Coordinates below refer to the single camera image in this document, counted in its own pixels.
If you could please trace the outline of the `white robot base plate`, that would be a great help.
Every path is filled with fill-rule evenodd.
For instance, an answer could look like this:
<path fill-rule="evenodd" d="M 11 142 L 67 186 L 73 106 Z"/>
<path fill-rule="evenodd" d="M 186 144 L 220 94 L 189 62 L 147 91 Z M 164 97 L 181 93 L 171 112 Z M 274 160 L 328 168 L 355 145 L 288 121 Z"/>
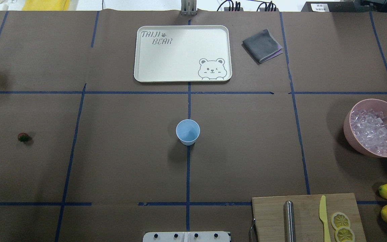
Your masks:
<path fill-rule="evenodd" d="M 226 231 L 147 232 L 143 242 L 231 242 Z"/>

